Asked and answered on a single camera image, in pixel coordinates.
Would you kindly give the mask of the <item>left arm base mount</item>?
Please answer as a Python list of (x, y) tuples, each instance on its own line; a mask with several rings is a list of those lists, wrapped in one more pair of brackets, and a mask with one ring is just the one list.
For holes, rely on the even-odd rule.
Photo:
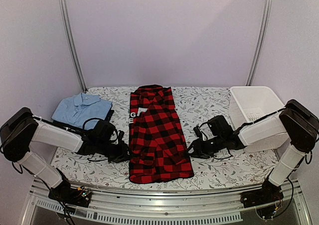
[(60, 184), (56, 188), (50, 189), (48, 197), (61, 203), (88, 208), (92, 190), (84, 186), (72, 188), (69, 184)]

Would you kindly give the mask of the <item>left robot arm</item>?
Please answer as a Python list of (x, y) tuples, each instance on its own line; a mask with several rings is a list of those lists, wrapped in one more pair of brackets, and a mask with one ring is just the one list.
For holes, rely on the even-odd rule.
[(74, 191), (68, 179), (34, 145), (48, 145), (82, 156), (102, 155), (109, 163), (120, 163), (128, 161), (131, 155), (123, 136), (123, 131), (106, 119), (93, 117), (79, 128), (68, 127), (23, 107), (0, 126), (0, 152), (6, 160), (42, 180), (63, 202), (70, 202)]

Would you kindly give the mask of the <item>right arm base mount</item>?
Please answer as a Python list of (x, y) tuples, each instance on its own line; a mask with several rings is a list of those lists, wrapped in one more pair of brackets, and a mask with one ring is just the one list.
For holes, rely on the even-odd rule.
[(262, 188), (243, 192), (240, 194), (240, 202), (244, 208), (264, 205), (267, 203), (279, 201), (284, 198), (281, 187), (273, 184), (263, 185)]

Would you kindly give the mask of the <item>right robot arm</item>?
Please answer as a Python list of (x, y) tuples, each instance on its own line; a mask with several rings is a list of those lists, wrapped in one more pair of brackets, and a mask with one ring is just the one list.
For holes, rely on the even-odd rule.
[(209, 139), (200, 126), (194, 128), (197, 139), (187, 149), (195, 158), (214, 157), (220, 150), (248, 152), (273, 150), (289, 141), (290, 145), (278, 164), (267, 176), (258, 191), (258, 199), (268, 203), (277, 195), (280, 186), (295, 170), (305, 155), (310, 153), (319, 140), (319, 119), (298, 101), (289, 100), (286, 105), (255, 121), (245, 122), (236, 129), (222, 115), (205, 122), (212, 132)]

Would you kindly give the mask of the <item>red black plaid shirt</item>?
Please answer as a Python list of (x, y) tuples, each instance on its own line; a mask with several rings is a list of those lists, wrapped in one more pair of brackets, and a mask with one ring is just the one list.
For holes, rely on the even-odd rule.
[(130, 94), (129, 180), (135, 184), (192, 178), (194, 171), (170, 87), (148, 85)]

